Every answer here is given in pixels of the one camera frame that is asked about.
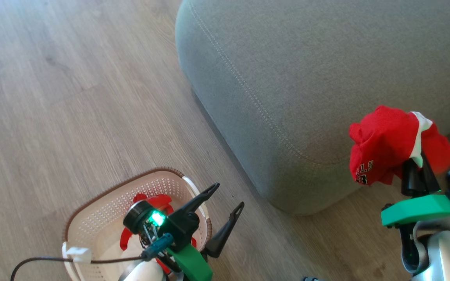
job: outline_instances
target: laundry basket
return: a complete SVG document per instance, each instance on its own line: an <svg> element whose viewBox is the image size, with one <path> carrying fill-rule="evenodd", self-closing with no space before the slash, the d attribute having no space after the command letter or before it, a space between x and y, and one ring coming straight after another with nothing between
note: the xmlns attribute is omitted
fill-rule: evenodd
<svg viewBox="0 0 450 281"><path fill-rule="evenodd" d="M192 181L175 169L157 168L131 178L92 199L79 208L69 219L62 245L62 256L71 247L91 249L93 260L120 258L120 235L124 229L123 218L133 205L136 194L147 196L166 194L176 210L199 194ZM211 238L211 220L205 204L196 211L199 228L193 234L196 247L203 250ZM118 281L123 272L120 265L93 265L90 263L65 263L73 281Z"/></svg>

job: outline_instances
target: sofa seam stitching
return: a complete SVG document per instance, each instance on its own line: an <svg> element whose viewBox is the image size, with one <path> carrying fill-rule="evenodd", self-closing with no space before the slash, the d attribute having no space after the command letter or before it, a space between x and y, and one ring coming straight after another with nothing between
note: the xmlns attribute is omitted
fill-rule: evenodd
<svg viewBox="0 0 450 281"><path fill-rule="evenodd" d="M221 48L221 46L218 44L218 41L216 41L215 37L213 36L213 34L211 34L211 31L209 31L209 29L207 28L206 24L204 23L204 21L200 18L199 14L197 13L197 11L195 10L195 6L193 5L193 3L190 2L190 10L192 13L193 18L197 21L197 23L199 24L200 29L204 32L204 34L206 35L206 37L209 39L209 41L211 42L211 44L214 46L215 50L218 52L218 55L221 57L221 59L223 59L223 61L225 62L225 64L227 65L227 67L229 68L229 70L232 72L232 74L234 75L234 77L236 78L236 80L239 82L239 84L241 85L241 87L244 89L244 91L246 92L246 94L249 96L250 100L253 102L253 104L257 107L257 109L259 110L260 115L264 118L264 120L266 121L266 123L268 124L268 126L273 130L273 132L275 133L275 135L277 136L277 138L281 141L281 143L284 144L284 146L288 149L288 151L291 151L292 153L294 153L298 158L300 159L305 159L309 162L311 162L312 164L317 164L317 165L333 165L333 164L339 164L341 163L341 161L336 161L336 162L331 162L331 163L316 163L314 160L310 159L309 157L307 157L304 153L302 153L301 151L299 151L288 139L287 137L282 133L282 131L279 129L279 127L277 126L277 124L275 124L275 122L272 120L272 118L270 117L270 115L268 114L268 112L266 111L266 109L263 107L263 105L261 104L261 102L259 101L259 99L257 98L257 96L253 93L253 90L250 88L250 86L247 84L247 82L244 80L244 78L242 77L242 75L239 73L239 71L236 69L236 67L234 66L234 64L232 63L232 61L230 61L229 57L225 54L225 51L223 51L223 49Z"/></svg>

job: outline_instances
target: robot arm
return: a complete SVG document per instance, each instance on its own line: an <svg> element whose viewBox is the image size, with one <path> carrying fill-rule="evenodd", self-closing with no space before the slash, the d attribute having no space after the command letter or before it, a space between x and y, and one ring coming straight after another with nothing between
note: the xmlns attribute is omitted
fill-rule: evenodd
<svg viewBox="0 0 450 281"><path fill-rule="evenodd" d="M421 171L412 160L402 167L402 194L412 198L387 204L382 224L399 229L402 262L411 281L450 281L450 172L447 192L438 194L439 184L422 156ZM418 236L420 231L433 234Z"/></svg>
<svg viewBox="0 0 450 281"><path fill-rule="evenodd" d="M127 212L123 224L141 242L149 246L141 253L142 262L133 263L121 275L120 281L163 281L166 278L157 263L158 258L171 269L178 280L210 281L213 271L207 264L208 256L218 258L244 208L241 202L230 213L228 222L205 244L202 251L191 245L192 235L198 230L199 217L195 211L220 186L211 185L171 215L159 212L148 201L135 203Z"/></svg>

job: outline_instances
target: gray sofa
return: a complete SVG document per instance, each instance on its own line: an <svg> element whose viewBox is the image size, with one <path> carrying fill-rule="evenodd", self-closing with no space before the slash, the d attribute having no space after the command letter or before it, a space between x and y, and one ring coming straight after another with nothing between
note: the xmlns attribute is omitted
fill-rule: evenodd
<svg viewBox="0 0 450 281"><path fill-rule="evenodd" d="M259 193L292 214L360 187L348 127L378 105L450 133L450 2L184 0L176 43Z"/></svg>

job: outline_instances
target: green bracket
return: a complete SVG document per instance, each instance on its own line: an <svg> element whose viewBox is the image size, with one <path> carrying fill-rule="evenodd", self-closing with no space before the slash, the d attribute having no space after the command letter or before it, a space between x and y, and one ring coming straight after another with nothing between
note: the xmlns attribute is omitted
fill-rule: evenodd
<svg viewBox="0 0 450 281"><path fill-rule="evenodd" d="M211 281L213 271L211 267L191 244L188 244L178 253L167 249L168 253L175 258L178 266L184 271L190 281Z"/></svg>
<svg viewBox="0 0 450 281"><path fill-rule="evenodd" d="M431 194L395 203L382 211L383 226L396 226L450 216L450 200Z"/></svg>

